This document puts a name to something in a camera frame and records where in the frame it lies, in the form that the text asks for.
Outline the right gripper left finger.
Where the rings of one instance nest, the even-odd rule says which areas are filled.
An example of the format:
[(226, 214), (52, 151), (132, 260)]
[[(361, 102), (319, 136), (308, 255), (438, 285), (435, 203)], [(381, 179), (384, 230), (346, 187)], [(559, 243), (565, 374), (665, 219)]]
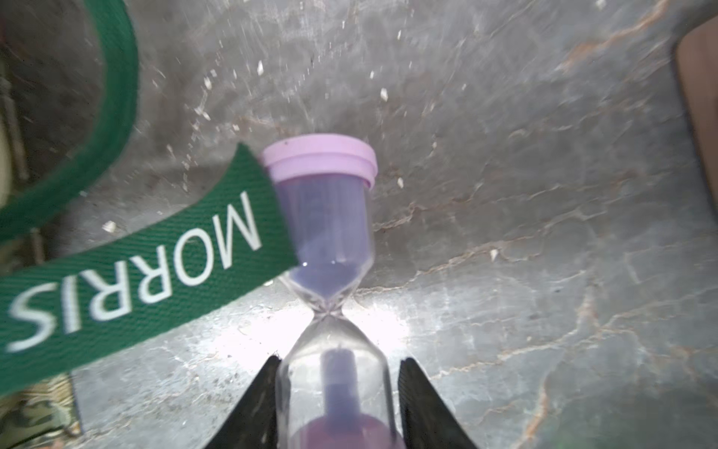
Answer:
[(275, 449), (278, 426), (275, 381), (282, 360), (267, 359), (206, 449)]

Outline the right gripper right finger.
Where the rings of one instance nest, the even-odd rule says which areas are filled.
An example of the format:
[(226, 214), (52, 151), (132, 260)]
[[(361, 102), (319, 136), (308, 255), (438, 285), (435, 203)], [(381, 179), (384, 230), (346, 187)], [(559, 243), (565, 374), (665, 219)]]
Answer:
[(400, 363), (398, 394), (405, 447), (477, 448), (414, 358)]

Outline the purple hourglass front floor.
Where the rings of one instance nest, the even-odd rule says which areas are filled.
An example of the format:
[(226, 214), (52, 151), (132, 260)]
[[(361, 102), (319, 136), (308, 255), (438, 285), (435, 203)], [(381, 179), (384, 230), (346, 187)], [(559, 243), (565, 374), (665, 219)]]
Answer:
[(276, 377), (282, 448), (400, 448), (383, 352), (343, 312), (375, 260), (376, 155), (358, 138), (288, 138), (262, 154), (297, 255), (284, 284), (312, 321)]

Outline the cream canvas tote bag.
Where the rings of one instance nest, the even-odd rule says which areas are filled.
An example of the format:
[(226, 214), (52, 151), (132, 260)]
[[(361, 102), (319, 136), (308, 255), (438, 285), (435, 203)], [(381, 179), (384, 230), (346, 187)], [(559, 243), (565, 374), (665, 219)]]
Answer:
[(267, 175), (239, 146), (191, 207), (136, 233), (1, 275), (1, 445), (203, 445), (255, 376), (184, 325), (295, 259)]

